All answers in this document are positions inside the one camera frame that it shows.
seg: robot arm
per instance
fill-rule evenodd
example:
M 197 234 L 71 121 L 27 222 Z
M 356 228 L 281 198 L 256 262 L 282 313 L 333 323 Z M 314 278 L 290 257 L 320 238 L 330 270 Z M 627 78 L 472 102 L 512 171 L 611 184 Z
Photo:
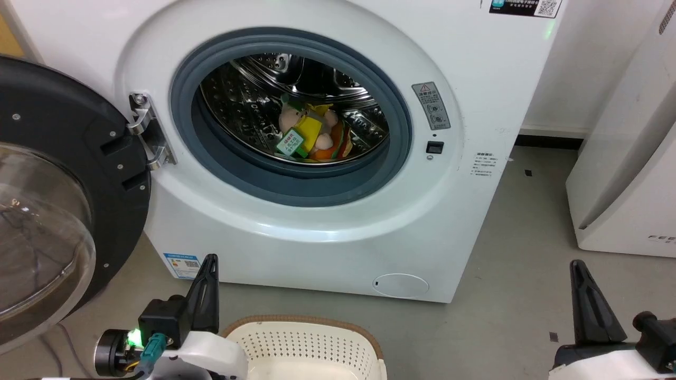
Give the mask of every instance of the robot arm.
M 633 319 L 641 339 L 625 343 L 627 334 L 582 260 L 571 262 L 571 287 L 575 344 L 556 351 L 550 380 L 674 378 L 676 320 L 641 312 Z
M 103 333 L 95 350 L 96 371 L 111 377 L 134 373 L 136 379 L 244 380 L 246 354 L 217 335 L 218 313 L 218 257 L 210 254 L 186 297 L 150 301 L 138 330 Z

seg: metal hinge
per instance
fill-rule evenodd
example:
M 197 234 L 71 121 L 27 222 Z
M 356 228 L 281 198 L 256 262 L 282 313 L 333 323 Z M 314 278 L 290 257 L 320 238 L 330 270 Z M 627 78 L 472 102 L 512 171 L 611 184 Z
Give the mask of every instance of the metal hinge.
M 150 96 L 145 93 L 131 93 L 129 105 L 134 113 L 134 122 L 127 124 L 127 128 L 132 135 L 138 135 L 141 138 L 148 152 L 148 163 L 146 163 L 148 169 L 157 170 L 167 163 L 175 165 L 176 158 L 164 137 Z

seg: screw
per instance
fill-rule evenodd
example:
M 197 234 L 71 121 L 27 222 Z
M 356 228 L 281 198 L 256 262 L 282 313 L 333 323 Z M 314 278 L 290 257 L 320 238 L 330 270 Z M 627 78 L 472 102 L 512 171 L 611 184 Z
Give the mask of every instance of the screw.
M 136 104 L 138 104 L 138 105 L 144 105 L 144 104 L 145 104 L 145 100 L 146 100 L 146 99 L 145 99 L 144 94 L 136 94 L 136 95 L 134 95 L 134 101 L 135 101 Z

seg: basket rim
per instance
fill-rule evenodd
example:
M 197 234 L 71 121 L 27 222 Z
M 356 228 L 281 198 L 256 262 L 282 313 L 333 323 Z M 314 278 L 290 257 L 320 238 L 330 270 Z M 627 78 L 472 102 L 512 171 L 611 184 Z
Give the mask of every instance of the basket rim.
M 371 335 L 366 329 L 353 323 L 343 322 L 340 320 L 321 318 L 318 316 L 303 316 L 303 315 L 286 315 L 286 314 L 267 314 L 267 315 L 252 315 L 240 318 L 228 325 L 225 330 L 221 331 L 220 336 L 227 338 L 236 328 L 246 325 L 247 323 L 256 322 L 293 322 L 293 323 L 311 323 L 314 325 L 325 325 L 337 327 L 353 331 L 368 340 L 376 353 L 379 360 L 383 359 L 383 351 L 378 344 L 376 338 Z

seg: laundry basket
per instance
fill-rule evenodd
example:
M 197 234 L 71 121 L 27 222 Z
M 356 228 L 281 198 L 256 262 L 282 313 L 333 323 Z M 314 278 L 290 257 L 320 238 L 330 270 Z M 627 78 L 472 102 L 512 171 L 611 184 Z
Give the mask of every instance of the laundry basket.
M 222 335 L 249 359 L 249 380 L 386 380 L 383 353 L 368 331 L 309 316 L 242 318 Z

